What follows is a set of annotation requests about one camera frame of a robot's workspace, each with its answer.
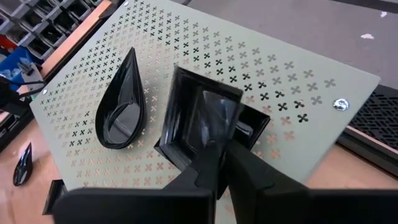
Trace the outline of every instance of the screw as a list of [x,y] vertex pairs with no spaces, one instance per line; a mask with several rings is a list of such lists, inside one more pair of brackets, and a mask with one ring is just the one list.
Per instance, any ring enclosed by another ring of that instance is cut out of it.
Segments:
[[333,107],[338,111],[346,111],[349,108],[349,102],[346,99],[340,98],[333,102]]

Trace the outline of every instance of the wooden table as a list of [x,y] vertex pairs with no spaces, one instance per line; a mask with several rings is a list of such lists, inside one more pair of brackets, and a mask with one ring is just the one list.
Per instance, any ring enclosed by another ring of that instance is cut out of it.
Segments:
[[[45,61],[42,75],[57,64],[97,21],[109,6],[102,2],[80,27]],[[33,145],[34,172],[22,187],[14,187],[12,173],[17,160],[28,143]],[[0,154],[0,223],[51,223],[42,216],[51,180],[61,179],[43,134],[33,120]],[[335,145],[308,180],[311,188],[374,188],[396,189],[398,181],[379,169]]]

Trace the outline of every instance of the blue object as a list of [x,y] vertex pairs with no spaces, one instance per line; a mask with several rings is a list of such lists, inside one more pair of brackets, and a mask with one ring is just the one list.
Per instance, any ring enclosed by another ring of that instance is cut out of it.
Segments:
[[[22,78],[21,71],[19,71],[18,62],[26,65],[35,62],[41,65],[43,60],[32,55],[25,47],[19,46],[0,63],[0,75],[11,81],[23,83],[24,79]],[[10,89],[13,91],[17,91],[19,87],[18,85],[10,85]]]

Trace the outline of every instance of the perforated metal panel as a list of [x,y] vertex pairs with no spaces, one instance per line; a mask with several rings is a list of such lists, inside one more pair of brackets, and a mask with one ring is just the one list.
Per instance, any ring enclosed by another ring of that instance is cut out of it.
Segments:
[[[148,108],[142,136],[109,150],[95,134],[105,89],[130,47],[136,49]],[[68,189],[161,188],[180,172],[153,146],[160,136],[174,64],[244,90],[243,103],[271,116],[253,148],[305,182],[379,78],[170,1],[131,1],[31,104]],[[337,111],[338,98],[350,109]],[[217,222],[234,222],[228,191]]]

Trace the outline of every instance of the gray floor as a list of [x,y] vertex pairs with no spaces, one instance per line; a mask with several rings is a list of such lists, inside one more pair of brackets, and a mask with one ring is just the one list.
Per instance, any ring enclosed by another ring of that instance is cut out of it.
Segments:
[[[193,0],[194,9],[381,77],[398,88],[398,15],[330,0]],[[371,34],[374,39],[362,39]]]

